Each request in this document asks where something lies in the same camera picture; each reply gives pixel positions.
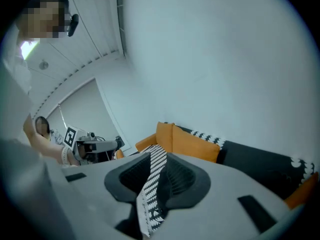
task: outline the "orange armrest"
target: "orange armrest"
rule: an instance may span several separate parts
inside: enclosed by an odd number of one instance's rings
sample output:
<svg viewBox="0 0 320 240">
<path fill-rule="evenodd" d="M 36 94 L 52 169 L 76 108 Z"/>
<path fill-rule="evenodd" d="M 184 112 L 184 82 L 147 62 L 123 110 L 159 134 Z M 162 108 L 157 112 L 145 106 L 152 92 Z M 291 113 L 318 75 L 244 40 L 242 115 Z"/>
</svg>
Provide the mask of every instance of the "orange armrest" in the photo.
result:
<svg viewBox="0 0 320 240">
<path fill-rule="evenodd" d="M 157 139 L 156 139 L 156 134 L 152 134 L 149 137 L 146 137 L 145 139 L 139 141 L 137 144 L 135 144 L 136 149 L 141 152 L 144 150 L 146 147 L 151 146 L 151 145 L 156 145 Z"/>
</svg>

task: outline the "bracelet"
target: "bracelet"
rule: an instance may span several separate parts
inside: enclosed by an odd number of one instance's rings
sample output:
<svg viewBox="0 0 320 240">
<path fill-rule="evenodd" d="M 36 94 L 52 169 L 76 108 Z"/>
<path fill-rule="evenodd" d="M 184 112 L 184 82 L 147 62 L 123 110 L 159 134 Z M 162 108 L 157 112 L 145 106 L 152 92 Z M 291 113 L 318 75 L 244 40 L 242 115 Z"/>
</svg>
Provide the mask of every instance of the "bracelet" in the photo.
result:
<svg viewBox="0 0 320 240">
<path fill-rule="evenodd" d="M 65 146 L 62 149 L 61 159 L 62 159 L 63 165 L 70 165 L 69 160 L 68 160 L 68 151 L 69 151 L 69 148 L 67 146 Z"/>
</svg>

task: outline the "orange pillow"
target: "orange pillow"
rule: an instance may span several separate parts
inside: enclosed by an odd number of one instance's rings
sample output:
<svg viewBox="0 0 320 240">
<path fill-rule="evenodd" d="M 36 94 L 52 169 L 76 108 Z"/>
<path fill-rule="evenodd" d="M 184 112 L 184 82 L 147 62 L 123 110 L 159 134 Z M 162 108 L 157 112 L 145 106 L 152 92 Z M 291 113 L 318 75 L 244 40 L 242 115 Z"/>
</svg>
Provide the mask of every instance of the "orange pillow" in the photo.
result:
<svg viewBox="0 0 320 240">
<path fill-rule="evenodd" d="M 286 200 L 284 200 L 290 209 L 293 209 L 298 205 L 305 204 L 308 201 L 309 197 L 316 189 L 318 183 L 318 176 L 318 172 L 314 173 L 302 185 L 300 185 L 300 187 L 298 187 L 292 193 L 292 195 L 290 195 Z"/>
<path fill-rule="evenodd" d="M 116 159 L 121 159 L 121 158 L 124 158 L 124 157 L 125 157 L 125 156 L 124 156 L 124 153 L 122 152 L 121 149 L 119 149 L 119 150 L 115 153 L 115 155 L 116 155 Z"/>
<path fill-rule="evenodd" d="M 173 123 L 158 122 L 156 126 L 156 142 L 167 152 L 172 152 L 172 127 Z"/>
<path fill-rule="evenodd" d="M 173 126 L 173 153 L 187 155 L 210 162 L 217 162 L 220 147 L 212 142 L 205 141 Z"/>
</svg>

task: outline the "white wall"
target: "white wall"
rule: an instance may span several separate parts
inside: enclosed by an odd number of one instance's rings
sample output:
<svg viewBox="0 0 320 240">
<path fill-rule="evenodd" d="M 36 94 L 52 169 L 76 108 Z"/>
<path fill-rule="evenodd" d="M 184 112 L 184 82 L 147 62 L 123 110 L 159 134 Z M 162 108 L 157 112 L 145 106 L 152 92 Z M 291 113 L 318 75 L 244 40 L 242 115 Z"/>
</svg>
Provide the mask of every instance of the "white wall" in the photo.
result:
<svg viewBox="0 0 320 240">
<path fill-rule="evenodd" d="M 71 125 L 106 140 L 114 140 L 119 134 L 106 110 L 95 80 L 87 83 L 61 105 L 66 125 Z M 64 136 L 66 128 L 59 108 L 47 118 L 52 129 L 56 128 Z"/>
<path fill-rule="evenodd" d="M 320 64 L 286 0 L 123 0 L 127 53 L 165 121 L 320 162 Z"/>
<path fill-rule="evenodd" d="M 61 100 L 92 78 L 96 79 L 103 103 L 116 122 L 116 130 L 130 147 L 124 155 L 131 155 L 137 151 L 137 142 L 156 132 L 157 122 L 163 121 L 163 117 L 154 108 L 154 98 L 148 87 L 118 52 L 89 64 L 71 76 L 50 96 L 37 116 L 47 117 Z"/>
</svg>

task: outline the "ceiling light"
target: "ceiling light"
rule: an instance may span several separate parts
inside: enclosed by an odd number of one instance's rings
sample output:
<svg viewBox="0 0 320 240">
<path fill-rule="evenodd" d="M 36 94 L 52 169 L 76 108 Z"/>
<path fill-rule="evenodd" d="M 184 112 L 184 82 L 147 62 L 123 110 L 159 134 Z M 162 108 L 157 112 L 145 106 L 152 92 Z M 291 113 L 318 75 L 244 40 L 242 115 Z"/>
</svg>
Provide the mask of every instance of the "ceiling light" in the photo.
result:
<svg viewBox="0 0 320 240">
<path fill-rule="evenodd" d="M 39 41 L 25 41 L 23 44 L 20 46 L 21 48 L 21 54 L 22 57 L 26 60 L 28 55 L 31 53 L 31 51 L 36 47 L 36 45 L 39 43 Z"/>
</svg>

